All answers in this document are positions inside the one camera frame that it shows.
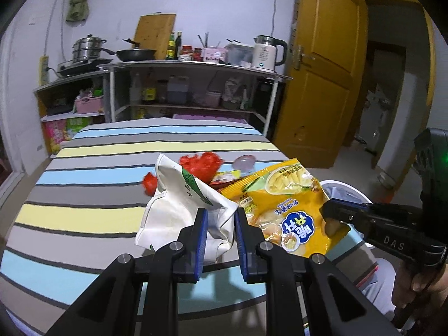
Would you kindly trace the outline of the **person's right hand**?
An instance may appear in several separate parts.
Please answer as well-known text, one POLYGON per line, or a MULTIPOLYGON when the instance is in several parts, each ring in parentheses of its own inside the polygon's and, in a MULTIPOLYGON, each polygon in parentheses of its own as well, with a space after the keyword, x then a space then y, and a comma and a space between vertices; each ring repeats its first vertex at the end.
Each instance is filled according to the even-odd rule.
POLYGON ((423 295, 421 306, 415 308, 414 318, 431 316, 443 306, 447 298, 447 264, 436 273, 433 269, 414 273, 412 267, 400 263, 393 287, 392 303, 399 314, 418 295, 423 295))

